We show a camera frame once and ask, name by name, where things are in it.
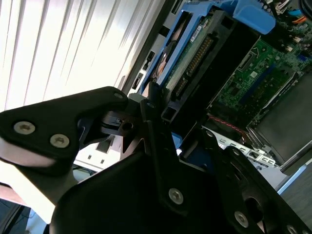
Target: screw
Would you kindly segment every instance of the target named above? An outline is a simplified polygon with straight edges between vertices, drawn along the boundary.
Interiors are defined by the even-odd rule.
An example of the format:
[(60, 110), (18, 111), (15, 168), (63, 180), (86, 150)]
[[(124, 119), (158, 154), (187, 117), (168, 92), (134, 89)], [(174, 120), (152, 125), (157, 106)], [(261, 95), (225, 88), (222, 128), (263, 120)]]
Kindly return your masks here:
[(239, 151), (237, 149), (233, 149), (234, 154), (236, 154), (237, 156), (239, 156)]
[(119, 94), (119, 93), (114, 93), (114, 96), (119, 98), (119, 99), (123, 99), (123, 96), (121, 94)]
[(56, 148), (66, 148), (69, 145), (69, 138), (63, 134), (51, 136), (50, 143)]
[(235, 216), (235, 219), (236, 221), (241, 225), (243, 226), (244, 228), (247, 228), (249, 223), (248, 223), (248, 220), (246, 218), (246, 216), (240, 212), (240, 211), (235, 211), (234, 213), (234, 216)]
[(207, 135), (210, 136), (210, 137), (214, 137), (213, 133), (210, 132), (210, 131), (206, 131)]
[(152, 107), (152, 108), (155, 107), (155, 106), (154, 106), (152, 103), (150, 103), (150, 102), (148, 102), (147, 105), (148, 105), (149, 107)]
[(297, 234), (296, 229), (293, 228), (292, 225), (287, 225), (287, 230), (289, 231), (290, 234)]
[(17, 122), (16, 124), (14, 124), (13, 128), (15, 132), (23, 135), (31, 134), (36, 129), (34, 124), (27, 121)]
[(171, 201), (177, 205), (181, 205), (183, 203), (183, 194), (178, 189), (169, 189), (169, 197)]

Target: red wire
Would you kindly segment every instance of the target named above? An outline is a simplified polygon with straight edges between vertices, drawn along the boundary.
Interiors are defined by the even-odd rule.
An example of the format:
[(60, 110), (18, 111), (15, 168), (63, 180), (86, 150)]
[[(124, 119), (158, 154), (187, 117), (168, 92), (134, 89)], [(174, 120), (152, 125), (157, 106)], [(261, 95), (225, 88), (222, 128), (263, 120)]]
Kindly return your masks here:
[(212, 119), (212, 120), (215, 120), (217, 122), (223, 123), (223, 124), (229, 126), (230, 128), (233, 128), (234, 130), (238, 131), (239, 133), (241, 133), (244, 136), (246, 135), (246, 133), (243, 130), (240, 130), (239, 128), (235, 127), (234, 125), (231, 125), (228, 122), (225, 122), (225, 121), (223, 121), (223, 120), (221, 120), (219, 118), (213, 117), (213, 116), (209, 116), (209, 118)]

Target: circuit board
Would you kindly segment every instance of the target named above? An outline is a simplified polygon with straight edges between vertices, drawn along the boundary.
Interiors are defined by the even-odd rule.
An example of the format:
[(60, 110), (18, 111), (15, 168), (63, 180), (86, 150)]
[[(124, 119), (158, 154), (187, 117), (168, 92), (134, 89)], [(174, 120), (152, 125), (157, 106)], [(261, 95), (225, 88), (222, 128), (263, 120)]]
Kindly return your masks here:
[(216, 97), (214, 102), (235, 113), (237, 118), (232, 123), (236, 126), (245, 128), (250, 124), (256, 125), (269, 111), (268, 106), (274, 104), (270, 103), (274, 96), (281, 98), (281, 94), (285, 93), (281, 92), (282, 89), (295, 85), (310, 64), (309, 58), (300, 58), (299, 55), (307, 46), (304, 43), (312, 39), (311, 26), (305, 23), (294, 26), (291, 31), (304, 35), (300, 43), (293, 40), (285, 52), (281, 52), (260, 39)]
[[(178, 81), (180, 81), (180, 83), (178, 84), (179, 87), (176, 92), (177, 95), (179, 95), (179, 93), (184, 88), (184, 85), (186, 85), (186, 83), (189, 81), (188, 78), (192, 75), (192, 72), (196, 68), (195, 60), (200, 61), (200, 58), (195, 58), (196, 55), (204, 55), (205, 51), (213, 42), (212, 39), (207, 37), (211, 17), (212, 16), (208, 15), (201, 20), (190, 41), (187, 43), (183, 53), (179, 57), (176, 65), (172, 69), (164, 84), (165, 89), (163, 92), (165, 96), (174, 89)], [(188, 75), (186, 77), (182, 77), (186, 70), (188, 71)]]

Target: black metal bracket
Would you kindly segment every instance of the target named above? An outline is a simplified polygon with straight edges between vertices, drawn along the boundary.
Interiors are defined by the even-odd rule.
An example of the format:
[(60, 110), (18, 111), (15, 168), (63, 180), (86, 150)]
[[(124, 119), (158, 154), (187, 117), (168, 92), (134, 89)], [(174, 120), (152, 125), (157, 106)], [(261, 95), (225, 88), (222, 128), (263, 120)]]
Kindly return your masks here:
[(308, 230), (240, 150), (232, 146), (222, 150), (207, 129), (194, 130), (183, 144), (182, 149), (189, 149), (184, 158), (195, 152), (210, 159), (212, 169), (198, 166), (205, 166), (215, 176), (226, 219), (238, 233), (288, 234), (292, 230)]
[[(0, 159), (48, 174), (60, 175), (70, 170), (78, 151), (108, 135), (101, 132), (99, 119), (109, 111), (122, 111), (128, 98), (120, 90), (104, 87), (76, 95), (23, 106), (0, 113), (0, 136), (7, 142), (38, 154), (36, 158), (21, 155), (1, 155)], [(19, 123), (32, 124), (34, 131), (23, 134)], [(68, 144), (55, 147), (52, 140)]]

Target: label sticker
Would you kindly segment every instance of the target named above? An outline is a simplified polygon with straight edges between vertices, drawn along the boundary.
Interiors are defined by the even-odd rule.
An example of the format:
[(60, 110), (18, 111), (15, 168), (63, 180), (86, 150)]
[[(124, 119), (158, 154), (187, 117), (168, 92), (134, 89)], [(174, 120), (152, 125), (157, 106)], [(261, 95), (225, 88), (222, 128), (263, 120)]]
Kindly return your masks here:
[(190, 39), (190, 41), (191, 41), (192, 43), (193, 43), (193, 42), (195, 41), (195, 39), (197, 38), (197, 36), (198, 36), (198, 34), (199, 34), (201, 28), (202, 28), (202, 26), (200, 25), (200, 26), (198, 26), (197, 29), (195, 30), (195, 32), (194, 32), (192, 38)]
[(257, 73), (257, 72), (255, 72), (255, 71), (253, 71), (253, 72), (250, 74), (250, 76), (251, 76), (252, 78), (256, 78), (256, 77), (257, 77), (257, 75), (258, 75), (258, 73)]

